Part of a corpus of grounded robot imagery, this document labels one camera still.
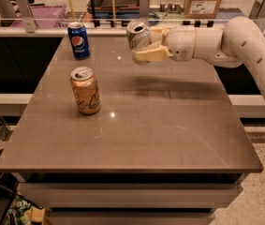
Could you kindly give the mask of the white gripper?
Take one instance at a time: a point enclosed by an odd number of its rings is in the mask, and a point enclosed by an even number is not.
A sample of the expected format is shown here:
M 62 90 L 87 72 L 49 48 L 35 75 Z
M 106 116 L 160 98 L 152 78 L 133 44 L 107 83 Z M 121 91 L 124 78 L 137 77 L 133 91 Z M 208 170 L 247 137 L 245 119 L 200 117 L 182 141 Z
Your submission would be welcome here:
M 176 26 L 170 30 L 166 27 L 152 28 L 150 42 L 161 45 L 135 52 L 133 58 L 141 62 L 162 62 L 168 57 L 174 61 L 189 61 L 195 50 L 195 35 L 195 29 L 186 26 Z

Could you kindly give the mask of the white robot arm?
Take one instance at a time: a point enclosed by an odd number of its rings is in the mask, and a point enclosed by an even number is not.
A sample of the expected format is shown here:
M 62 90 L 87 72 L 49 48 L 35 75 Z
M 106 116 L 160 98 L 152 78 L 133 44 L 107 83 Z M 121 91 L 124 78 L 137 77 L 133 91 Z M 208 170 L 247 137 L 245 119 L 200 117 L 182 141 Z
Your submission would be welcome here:
M 246 66 L 265 98 L 265 37 L 245 18 L 231 19 L 222 28 L 178 25 L 149 27 L 142 20 L 129 23 L 126 31 L 132 58 L 138 64 L 200 59 L 213 66 Z

